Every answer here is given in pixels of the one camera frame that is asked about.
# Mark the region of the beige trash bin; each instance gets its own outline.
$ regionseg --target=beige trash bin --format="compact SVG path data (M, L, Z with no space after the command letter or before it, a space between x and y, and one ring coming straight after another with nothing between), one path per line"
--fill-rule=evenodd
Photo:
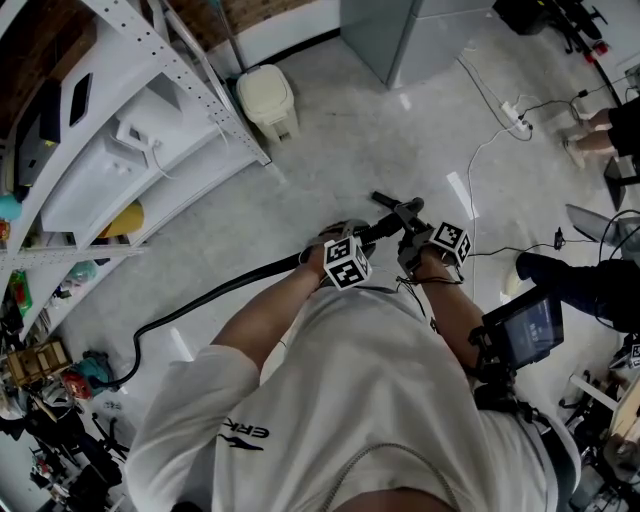
M300 135L293 92L276 66L260 66L238 80L238 97L246 116L274 142L289 134Z

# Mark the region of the small display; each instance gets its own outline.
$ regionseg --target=small display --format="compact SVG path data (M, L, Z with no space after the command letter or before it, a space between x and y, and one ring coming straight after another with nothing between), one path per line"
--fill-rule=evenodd
M512 364L524 366L545 357L558 344L558 327L551 316L549 299L535 304L504 323L511 342Z
M485 315L483 322L501 359L513 370L544 359L564 341L560 300L541 287Z

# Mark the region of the black pants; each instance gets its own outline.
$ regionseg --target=black pants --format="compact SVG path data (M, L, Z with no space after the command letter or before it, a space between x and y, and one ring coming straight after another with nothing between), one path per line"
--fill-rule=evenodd
M571 267L555 258L522 253L516 270L520 279L554 286L560 300L613 322L618 331L640 330L640 268L633 261L606 260L595 267Z

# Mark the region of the hand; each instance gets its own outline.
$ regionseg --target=hand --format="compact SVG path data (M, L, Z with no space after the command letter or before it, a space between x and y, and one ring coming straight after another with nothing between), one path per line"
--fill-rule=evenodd
M301 265L316 274L321 281L326 275L324 271L324 243L329 240L340 240L343 228L344 222L325 228L315 240L316 244L311 247L309 258Z

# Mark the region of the wire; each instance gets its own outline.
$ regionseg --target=wire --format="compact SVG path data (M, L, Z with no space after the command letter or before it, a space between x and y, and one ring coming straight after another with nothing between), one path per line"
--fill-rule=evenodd
M516 252L529 252L531 249L535 249L536 247L551 247L552 249L555 249L555 247L551 244L535 244L532 245L531 247L528 247L527 249L518 249L517 247L503 247L502 249L498 249L497 251L493 251L493 252L475 252L473 254L469 254L469 257L476 257L476 256L493 256L495 254L498 254L502 251L516 251Z
M516 103L513 106L514 110L517 110L518 105L520 105L520 101L522 100L522 98L531 98L536 100L538 103L542 103L542 100L539 99L537 96L531 96L529 94L521 94L520 96L518 96L518 99L516 100Z
M500 117L498 117L498 114L496 114L495 110L493 110L493 107L491 106L491 103L489 103L489 100L487 99L486 95L484 94L484 91L482 90L482 88L478 85L478 82L476 81L475 77L471 74L471 71L469 71L469 68L467 68L467 66L465 66L463 64L463 62L458 58L456 59L460 65L464 68L464 70L467 72L467 74L469 75L469 78L471 78L473 84L476 86L476 89L478 89L478 91L480 92L480 95L482 96L482 99L484 100L484 102L486 103L487 107L489 107L489 110L491 111L491 113L493 114L493 117L496 118L496 121L498 121L498 124L500 126L502 126L505 130L509 130L510 128L505 126L505 124L500 120ZM513 133L509 132L509 135L511 135L511 137L513 137L516 140L519 140L520 142L528 142L531 140L531 138L533 137L533 132L530 131L530 135L528 139L521 139L520 137L516 137Z
M618 249L621 249L622 246L627 242L627 240L629 240L629 238L631 238L633 235L635 235L638 231L640 231L640 226L638 226L636 229L634 229L631 233L629 233L623 240L622 242L620 242L616 248L613 250L613 252L611 253L611 256L609 256L609 261L611 261L613 259L613 256L615 255L615 253L618 252Z
M422 316L423 316L423 317L425 317L425 318L427 318L427 313L425 312L424 307L422 306L422 302L421 302L421 301L420 301L420 299L418 298L418 295L416 295L415 290L414 290L413 288L411 288L411 286L409 286L409 285L408 285L408 284L406 284L406 283L400 283L400 284L398 284L398 286L401 286L401 285L402 285L402 286L404 286L404 287L407 289L407 291L409 292L409 294L410 294L414 299L416 299L416 302L418 303L418 306L420 306L420 311L422 312Z
M433 283L439 283L439 284L451 284L451 285L461 285L464 281L460 280L460 281L454 281L453 279L447 279L446 277L427 277L426 279L405 279L403 277L398 277L398 281L402 284L410 284L410 285L416 285L416 284L433 284Z
M566 244L582 244L582 243L586 243L586 244L595 244L598 243L597 240L563 240L563 243L560 247L564 247ZM555 249L555 245L551 245L551 244L535 244L532 245L531 247L528 247L527 249L518 249L517 247L503 247L502 249L498 249L497 251L493 251L493 252L475 252L472 254L469 254L470 258L476 257L476 256L494 256L495 254L498 254L502 251L516 251L516 252L529 252L532 249L535 249L536 247L551 247L552 249Z
M504 130L499 130L496 132L496 134L491 138L491 140L489 142L485 142L484 144L480 144L478 146L478 149L476 149L475 153L473 154L473 157L471 158L471 161L469 162L469 166L467 167L467 183L469 184L469 202L471 203L471 213L473 215L473 245L472 247L475 247L476 245L476 234L477 234L477 219L478 216L476 215L476 210L475 210L475 206L473 204L473 184L471 182L471 169L473 168L473 162L475 161L476 157L478 156L478 154L480 153L480 150L482 148L487 147L489 144L491 144L494 140L496 140L496 138L498 137L498 135L500 135L503 132L510 132L510 130L512 130L513 128L515 128L515 125L512 126L511 128L505 128ZM476 263L475 260L473 260L473 264L472 264L472 293L471 293L471 300L475 300L475 296L476 296Z
M220 127L220 123L216 123L216 127L218 128L218 132L220 133L220 136L222 137L222 140L224 141L224 145L226 147L226 154L224 155L223 164L221 166L222 168L224 165L226 165L227 161L229 160L229 154L231 153L231 148L229 146L229 140L227 139L227 136L224 134L224 130ZM154 146L151 146L151 156L153 156L153 161L155 162L156 167L158 168L158 171L160 171L160 174L162 174L165 178L169 180L179 179L178 176L172 176L167 171L165 171L162 167L160 167L160 164L158 163L158 158L156 157L156 150Z
M621 212L618 212L613 217L611 217L611 220L609 220L609 223L607 224L607 227L604 228L604 232L602 233L602 239L600 240L600 248L598 250L598 263L600 263L602 261L602 247L604 246L604 240L607 237L607 233L609 231L609 228L616 221L616 219L622 217L623 215L626 215L627 213L635 213L637 215L640 215L640 211L634 210L633 208L629 208L628 210L622 210Z
M525 111L520 115L520 120L524 120L524 117L527 115L527 113L531 112L532 110L537 110L539 108L546 107L547 105L553 105L553 104L557 104L557 103L562 103L562 104L569 105L569 108L571 109L571 116L573 117L573 119L575 121L580 122L580 113L578 112L578 109L573 106L573 102L575 101L576 98L572 99L571 101L550 100L550 101L545 101L544 103L541 103L540 105L536 105L534 107L529 107L528 109L525 109Z
M255 283L256 281L260 281L261 279L265 279L267 277L275 276L278 274L282 274L283 272L288 272L289 270L293 270L298 266L299 256L300 256L299 254L293 254L282 260L257 268L255 270L252 270L251 272L247 272L246 274L236 277L231 281L227 281L226 283L221 284L217 288L214 288L210 292L205 293L201 297L198 297L197 299L192 300L191 302L189 302L189 304L182 306L180 309L174 311L173 313L169 313L168 315L162 318L159 318L158 320L154 320L153 322L150 322L147 325L143 325L133 335L133 348L135 350L135 361L133 363L133 367L131 368L131 370L129 370L129 373L127 373L124 377L120 379L112 380L109 382L102 382L96 377L90 377L89 380L90 380L91 386L93 386L94 388L118 388L123 384L125 384L126 382L128 382L129 380L131 380L133 376L138 372L138 369L140 368L140 363L142 361L142 351L140 349L140 338L142 337L143 334L153 329L156 329L158 327L161 327L163 325L166 325L170 322L174 322L176 319L180 318L181 316L184 316L187 313L190 313L194 309L197 309L200 306L203 306L204 304L207 304L212 300L217 299L218 297L221 297L226 293L229 293L230 291L237 290L238 288L242 288L243 286L246 286L248 284Z
M478 75L478 81L484 85L486 87L486 89L491 93L491 96L493 96L496 101L498 102L498 105L502 105L502 100L500 98L498 98L498 96L496 96L496 93L493 92L493 90L491 89L491 87L489 87L486 82L482 79L482 75L480 74L480 71L478 71L478 68L476 68L473 65L473 62L471 62L469 59L467 59L463 54L460 54L460 56L464 59L464 61L469 64L469 66L471 66L471 68L476 72L476 75Z
M627 87L627 90L624 91L624 102L625 103L629 103L629 91L638 92L638 88L637 87Z

